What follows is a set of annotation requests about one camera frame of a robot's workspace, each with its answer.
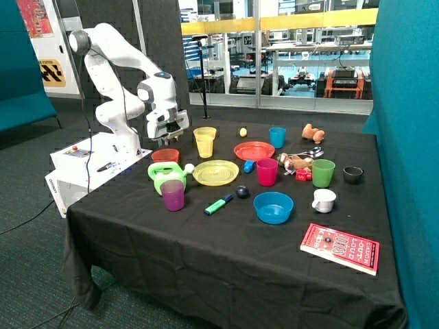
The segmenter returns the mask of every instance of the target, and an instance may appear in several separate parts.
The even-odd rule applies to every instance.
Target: red plate
[[[274,147],[264,142],[245,142],[237,145],[234,151],[241,160],[259,161],[271,158],[274,154]]]

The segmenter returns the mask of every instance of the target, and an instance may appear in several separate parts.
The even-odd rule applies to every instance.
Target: green highlighter
[[[212,206],[204,209],[204,213],[208,216],[212,215],[215,211],[220,209],[224,204],[229,203],[233,200],[233,196],[231,194],[227,194],[225,197],[216,201]]]

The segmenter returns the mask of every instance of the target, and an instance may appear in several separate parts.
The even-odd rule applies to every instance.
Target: pink cup
[[[259,184],[273,186],[276,182],[277,167],[279,163],[275,159],[262,159],[256,162]]]
[[[178,211],[185,206],[185,186],[181,180],[167,180],[160,185],[160,191],[169,211]]]

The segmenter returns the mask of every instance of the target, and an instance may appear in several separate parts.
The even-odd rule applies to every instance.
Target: red cup
[[[262,159],[256,162],[259,184],[273,186],[276,182],[279,163],[275,159]]]
[[[177,149],[160,149],[151,155],[154,162],[178,162],[180,152]]]

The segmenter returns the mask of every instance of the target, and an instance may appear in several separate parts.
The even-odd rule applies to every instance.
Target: green watering can
[[[162,195],[160,186],[168,180],[181,180],[186,188],[186,176],[188,173],[193,173],[194,169],[194,165],[190,163],[185,165],[185,170],[182,170],[177,162],[156,162],[148,167],[148,176],[154,181],[157,193]]]

